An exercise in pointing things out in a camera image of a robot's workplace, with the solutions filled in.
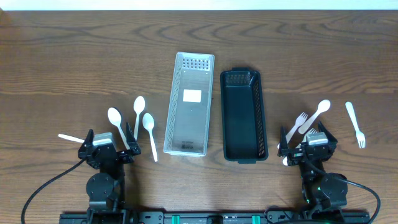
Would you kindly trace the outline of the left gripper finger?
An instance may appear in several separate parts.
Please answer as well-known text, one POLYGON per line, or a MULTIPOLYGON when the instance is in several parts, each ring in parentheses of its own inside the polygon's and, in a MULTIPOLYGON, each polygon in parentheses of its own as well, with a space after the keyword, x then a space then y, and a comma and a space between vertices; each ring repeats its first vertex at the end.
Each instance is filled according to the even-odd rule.
POLYGON ((133 136, 133 131, 128 122, 126 123, 126 141, 127 141, 127 145, 129 146, 129 149, 132 152, 139 152, 139 145, 138 145, 135 137, 133 136))
POLYGON ((93 145, 94 131, 90 129, 88 134, 81 145, 81 152, 86 152, 93 145))

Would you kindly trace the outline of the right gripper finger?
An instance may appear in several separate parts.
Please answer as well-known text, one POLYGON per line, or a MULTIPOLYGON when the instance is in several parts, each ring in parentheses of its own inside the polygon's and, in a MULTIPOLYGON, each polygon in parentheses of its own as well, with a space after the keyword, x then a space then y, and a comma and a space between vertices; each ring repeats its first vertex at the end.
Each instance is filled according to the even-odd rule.
POLYGON ((285 152, 288 148, 289 148, 289 145, 287 143, 285 128, 282 126, 280 128, 279 152, 285 152))
POLYGON ((321 121, 318 122, 318 130, 325 134, 330 144, 337 144, 337 139, 327 130, 321 121))

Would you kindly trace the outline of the white plastic fork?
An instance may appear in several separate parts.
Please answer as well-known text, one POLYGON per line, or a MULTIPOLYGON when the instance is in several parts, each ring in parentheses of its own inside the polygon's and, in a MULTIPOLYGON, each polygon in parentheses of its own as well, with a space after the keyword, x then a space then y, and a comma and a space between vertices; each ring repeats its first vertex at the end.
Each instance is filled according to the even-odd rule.
POLYGON ((348 115, 350 117, 350 120, 351 120, 351 122, 353 124, 355 135, 356 135, 356 139, 357 139, 357 142, 358 142, 358 146, 359 146, 359 148, 363 149, 363 148, 366 147, 366 137, 359 129, 358 122, 357 122, 357 119, 356 119, 356 114, 355 114, 352 102, 347 101, 345 103, 345 107, 346 107, 346 110, 347 110, 348 115))
POLYGON ((308 118, 308 114, 306 114, 305 112, 301 113, 297 119, 295 120, 295 124, 292 127, 292 129, 286 134, 286 140, 287 142, 290 142, 290 140, 292 139, 292 136, 295 134, 296 130, 298 130, 298 128, 303 125, 306 120, 308 118))
MULTIPOLYGON (((315 134, 315 133, 317 133, 317 132, 318 132, 318 131, 317 131, 316 129, 314 129, 314 128, 312 128, 311 130, 309 130, 309 131, 305 134, 305 136, 303 137, 303 140, 302 140, 301 143, 307 141, 308 135, 310 135, 310 134, 315 134)), ((284 157, 284 158, 283 158, 282 163, 283 163, 283 165, 288 166, 287 157, 284 157)))

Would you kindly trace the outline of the black perforated plastic basket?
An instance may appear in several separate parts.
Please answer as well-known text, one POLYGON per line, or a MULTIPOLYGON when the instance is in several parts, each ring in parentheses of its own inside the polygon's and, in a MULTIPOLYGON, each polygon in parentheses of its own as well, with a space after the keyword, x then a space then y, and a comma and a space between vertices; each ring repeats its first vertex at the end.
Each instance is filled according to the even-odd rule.
POLYGON ((227 161, 255 164, 268 158, 261 74, 232 68, 220 75, 223 152, 227 161))

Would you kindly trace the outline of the white perforated plastic basket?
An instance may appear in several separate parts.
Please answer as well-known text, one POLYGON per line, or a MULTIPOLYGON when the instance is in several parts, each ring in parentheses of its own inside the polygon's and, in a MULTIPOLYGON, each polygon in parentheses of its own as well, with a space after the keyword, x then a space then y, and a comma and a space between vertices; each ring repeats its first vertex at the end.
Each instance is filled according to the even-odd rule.
POLYGON ((190 157, 206 155, 214 63, 212 54, 176 54, 165 130, 165 153, 190 157))

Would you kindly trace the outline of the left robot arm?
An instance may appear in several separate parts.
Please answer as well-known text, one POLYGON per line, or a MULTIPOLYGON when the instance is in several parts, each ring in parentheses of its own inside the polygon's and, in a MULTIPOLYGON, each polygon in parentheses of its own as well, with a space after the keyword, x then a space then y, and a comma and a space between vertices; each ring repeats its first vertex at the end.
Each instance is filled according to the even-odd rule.
POLYGON ((93 140, 94 132, 89 130, 78 150, 79 159, 99 170, 87 181, 89 207, 81 223, 135 223, 136 213, 124 208, 124 165, 134 162, 134 156, 141 153, 131 126, 126 125, 126 141, 130 148, 124 151, 117 151, 113 143, 95 146, 93 140))

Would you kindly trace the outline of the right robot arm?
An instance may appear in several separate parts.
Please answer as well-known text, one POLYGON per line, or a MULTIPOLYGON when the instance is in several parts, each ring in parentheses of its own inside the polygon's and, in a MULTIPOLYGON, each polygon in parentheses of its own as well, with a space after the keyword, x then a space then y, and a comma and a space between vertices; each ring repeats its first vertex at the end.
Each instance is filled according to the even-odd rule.
POLYGON ((299 166, 302 193, 307 206, 296 215, 301 220, 343 221, 342 207, 347 205, 347 178, 327 173, 323 163, 335 152, 337 139, 318 124, 318 132, 309 134, 299 147, 290 148, 285 128, 280 129, 278 156, 287 159, 288 166, 299 166))

